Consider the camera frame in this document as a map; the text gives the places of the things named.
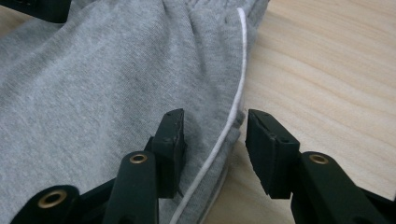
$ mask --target gray sweatpants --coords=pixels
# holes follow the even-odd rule
[[[243,121],[249,49],[266,0],[75,0],[66,24],[31,20],[0,39],[0,223],[53,185],[80,193],[185,109],[184,197],[161,223],[196,223]]]

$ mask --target wood grain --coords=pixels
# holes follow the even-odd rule
[[[28,16],[0,7],[0,35]],[[396,192],[396,1],[273,0],[250,55],[245,110],[271,113],[301,151],[335,158],[359,186]],[[237,142],[205,223],[293,223]]]

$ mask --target wooden table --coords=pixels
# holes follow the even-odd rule
[[[0,7],[0,35],[28,17]],[[250,55],[245,110],[271,113],[301,151],[335,158],[360,187],[396,192],[396,1],[273,0]],[[205,223],[293,223],[252,171],[246,124]]]

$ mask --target light wood surface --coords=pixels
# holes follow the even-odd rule
[[[0,35],[29,17],[0,7]],[[272,0],[247,67],[245,109],[276,117],[301,151],[335,158],[352,180],[396,192],[396,1]],[[293,223],[264,194],[244,147],[205,223]]]

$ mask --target gray fabric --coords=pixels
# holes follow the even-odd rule
[[[265,0],[75,0],[65,25],[26,22],[0,39],[0,223],[42,189],[80,193],[106,182],[142,150],[163,113],[185,109],[185,192],[218,141]],[[243,120],[178,220],[195,223],[210,202]],[[180,196],[161,200],[168,223]]]

